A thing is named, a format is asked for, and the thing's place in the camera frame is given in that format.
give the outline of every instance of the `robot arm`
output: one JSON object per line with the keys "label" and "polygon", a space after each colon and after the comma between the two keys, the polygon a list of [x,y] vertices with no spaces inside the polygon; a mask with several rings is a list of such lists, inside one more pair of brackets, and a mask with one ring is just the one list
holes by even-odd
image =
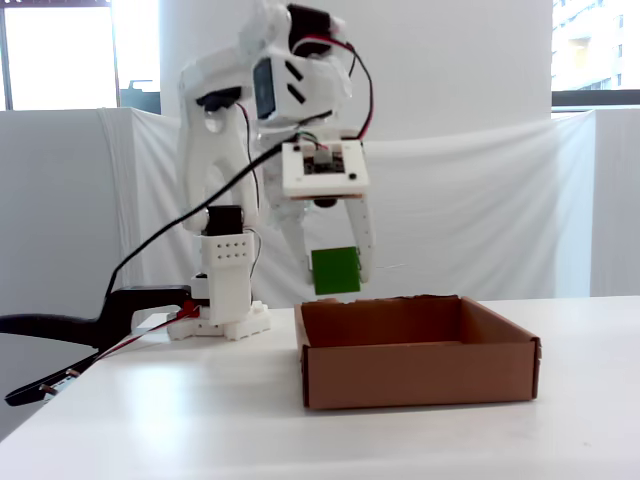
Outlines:
{"label": "robot arm", "polygon": [[[205,178],[211,166],[229,181],[249,162],[237,128],[236,102],[253,93],[258,128],[271,129],[263,140],[273,144],[290,137],[310,119],[330,117],[350,97],[351,82],[338,60],[345,52],[314,43],[291,51],[308,35],[342,40],[343,32],[343,22],[325,12],[263,5],[241,32],[236,47],[200,59],[182,72],[178,153],[185,210],[208,197]],[[269,165],[277,173],[265,171],[265,182],[277,182],[266,185],[267,199],[276,213],[288,212],[280,224],[307,282],[313,276],[301,225],[302,202],[329,201],[333,205],[343,199],[357,244],[360,281],[366,282],[374,242],[361,143],[343,140],[335,129],[305,126],[305,130],[317,130],[322,148],[308,139],[283,144],[282,154]],[[194,298],[209,299],[211,325],[244,322],[251,311],[249,277],[255,259],[253,237],[245,229],[257,223],[257,192],[246,176],[231,193],[232,205],[210,206],[184,222],[201,243],[206,278],[202,274],[194,277],[192,292]]]}

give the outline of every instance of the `box wall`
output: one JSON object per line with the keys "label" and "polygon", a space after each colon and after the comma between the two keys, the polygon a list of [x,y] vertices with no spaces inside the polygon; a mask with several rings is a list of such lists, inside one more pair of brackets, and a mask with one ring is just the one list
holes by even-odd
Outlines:
{"label": "box wall", "polygon": [[530,342],[536,336],[470,298],[460,305],[460,333],[463,343]]}
{"label": "box wall", "polygon": [[311,408],[532,398],[535,343],[310,348]]}

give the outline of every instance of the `green block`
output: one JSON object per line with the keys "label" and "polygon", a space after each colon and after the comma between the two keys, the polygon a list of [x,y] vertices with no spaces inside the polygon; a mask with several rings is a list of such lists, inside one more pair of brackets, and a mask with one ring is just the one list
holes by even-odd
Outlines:
{"label": "green block", "polygon": [[356,247],[313,250],[311,264],[316,295],[360,291],[360,262]]}

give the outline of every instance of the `window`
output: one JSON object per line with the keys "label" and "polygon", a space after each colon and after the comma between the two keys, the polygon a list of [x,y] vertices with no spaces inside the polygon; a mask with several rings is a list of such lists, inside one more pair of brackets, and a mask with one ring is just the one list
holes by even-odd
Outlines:
{"label": "window", "polygon": [[14,110],[117,106],[108,8],[10,8],[5,17]]}
{"label": "window", "polygon": [[631,35],[635,19],[640,21],[639,4],[639,0],[554,3],[553,22],[558,27],[552,32],[554,108],[640,105],[640,75],[636,75],[640,36]]}
{"label": "window", "polygon": [[8,108],[120,103],[160,113],[157,3],[0,0],[0,73],[7,79],[2,88],[0,76],[0,94]]}

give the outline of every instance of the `building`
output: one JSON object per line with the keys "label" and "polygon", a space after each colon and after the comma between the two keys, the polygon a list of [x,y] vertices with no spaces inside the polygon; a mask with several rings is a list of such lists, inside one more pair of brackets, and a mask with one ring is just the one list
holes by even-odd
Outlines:
{"label": "building", "polygon": [[553,90],[640,88],[640,1],[553,0]]}

